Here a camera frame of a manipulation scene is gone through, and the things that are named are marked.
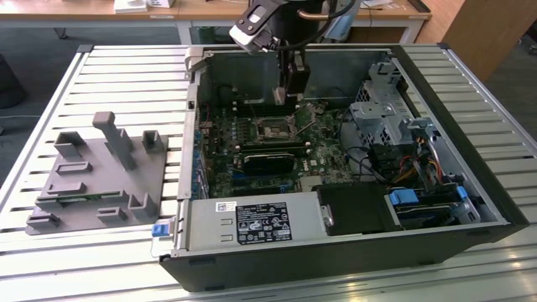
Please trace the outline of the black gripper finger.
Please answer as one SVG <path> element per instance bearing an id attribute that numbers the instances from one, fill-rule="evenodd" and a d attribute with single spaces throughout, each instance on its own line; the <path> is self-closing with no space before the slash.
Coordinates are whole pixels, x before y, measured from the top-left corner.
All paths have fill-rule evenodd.
<path id="1" fill-rule="evenodd" d="M 295 50 L 289 53 L 288 75 L 287 75 L 287 95 L 296 97 L 303 94 L 311 76 L 311 68 L 307 63 L 304 50 Z"/>
<path id="2" fill-rule="evenodd" d="M 277 54 L 277 68 L 279 68 L 277 87 L 283 88 L 284 93 L 288 94 L 287 80 L 289 75 L 289 51 L 279 50 L 276 54 Z"/>

